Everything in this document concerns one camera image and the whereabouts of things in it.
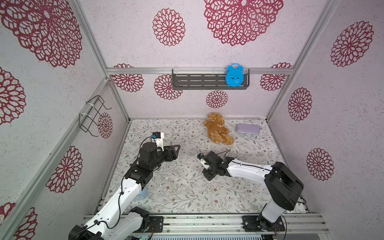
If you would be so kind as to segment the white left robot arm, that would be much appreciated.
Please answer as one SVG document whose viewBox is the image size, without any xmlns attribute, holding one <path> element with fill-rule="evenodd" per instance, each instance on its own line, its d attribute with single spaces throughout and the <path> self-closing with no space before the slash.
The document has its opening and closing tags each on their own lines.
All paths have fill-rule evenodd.
<svg viewBox="0 0 384 240">
<path fill-rule="evenodd" d="M 149 227 L 149 212 L 139 207 L 131 209 L 124 219 L 121 216 L 153 178 L 154 171 L 162 163 L 176 160 L 181 149 L 180 145 L 165 146 L 161 132 L 154 132 L 149 139 L 142 142 L 136 160 L 114 195 L 84 226 L 73 227 L 70 240 L 124 240 Z"/>
</svg>

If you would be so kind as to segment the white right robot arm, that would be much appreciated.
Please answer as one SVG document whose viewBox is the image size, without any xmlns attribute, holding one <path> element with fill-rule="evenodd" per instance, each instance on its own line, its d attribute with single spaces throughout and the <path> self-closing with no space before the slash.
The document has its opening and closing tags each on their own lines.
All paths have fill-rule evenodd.
<svg viewBox="0 0 384 240">
<path fill-rule="evenodd" d="M 248 232 L 279 230 L 283 225 L 280 223 L 282 215 L 286 211 L 294 210 L 299 199 L 302 198 L 304 184 L 282 162 L 256 165 L 233 157 L 221 158 L 213 151 L 206 155 L 200 153 L 197 158 L 204 167 L 203 175 L 209 181 L 215 176 L 238 177 L 267 187 L 271 199 L 255 219 L 245 224 L 244 229 Z"/>
</svg>

